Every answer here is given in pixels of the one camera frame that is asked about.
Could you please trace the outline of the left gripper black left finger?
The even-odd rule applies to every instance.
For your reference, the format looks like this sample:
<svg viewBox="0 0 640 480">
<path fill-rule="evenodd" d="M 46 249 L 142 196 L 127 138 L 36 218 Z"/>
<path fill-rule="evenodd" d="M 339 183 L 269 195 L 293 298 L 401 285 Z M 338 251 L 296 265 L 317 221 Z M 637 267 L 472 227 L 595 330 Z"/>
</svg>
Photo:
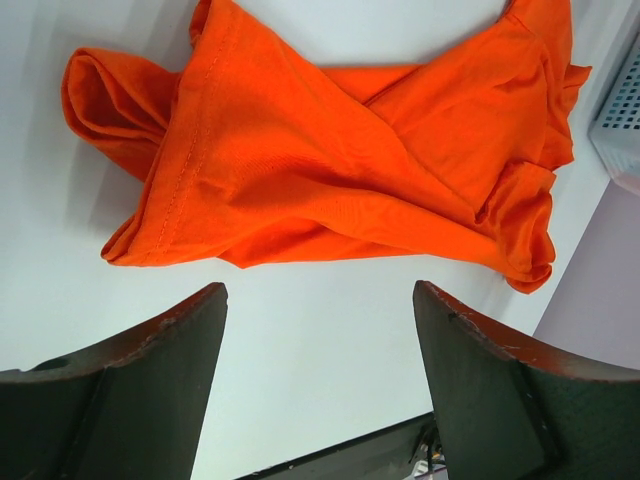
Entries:
<svg viewBox="0 0 640 480">
<path fill-rule="evenodd" d="M 190 478 L 227 300 L 211 283 L 103 341 L 3 371 L 2 478 Z"/>
</svg>

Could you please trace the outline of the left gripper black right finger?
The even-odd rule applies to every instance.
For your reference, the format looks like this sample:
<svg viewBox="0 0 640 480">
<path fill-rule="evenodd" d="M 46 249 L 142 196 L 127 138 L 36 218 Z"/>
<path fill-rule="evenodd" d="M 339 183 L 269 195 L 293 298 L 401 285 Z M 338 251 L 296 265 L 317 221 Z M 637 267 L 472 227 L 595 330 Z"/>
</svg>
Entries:
<svg viewBox="0 0 640 480">
<path fill-rule="evenodd" d="M 431 282 L 413 305 L 450 478 L 638 478 L 638 370 L 546 344 Z"/>
</svg>

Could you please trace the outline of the orange t shirt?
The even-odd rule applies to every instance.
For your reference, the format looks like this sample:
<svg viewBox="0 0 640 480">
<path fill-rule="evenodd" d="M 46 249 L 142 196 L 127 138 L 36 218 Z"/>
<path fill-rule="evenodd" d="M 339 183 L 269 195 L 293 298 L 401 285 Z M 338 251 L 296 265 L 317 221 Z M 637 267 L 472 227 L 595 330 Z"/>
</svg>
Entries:
<svg viewBox="0 0 640 480">
<path fill-rule="evenodd" d="M 319 67 L 232 1 L 202 1 L 170 72 L 76 50 L 69 127 L 143 183 L 102 249 L 119 266 L 428 254 L 530 293 L 550 277 L 558 168 L 589 77 L 571 5 L 511 1 L 486 30 L 401 66 Z"/>
</svg>

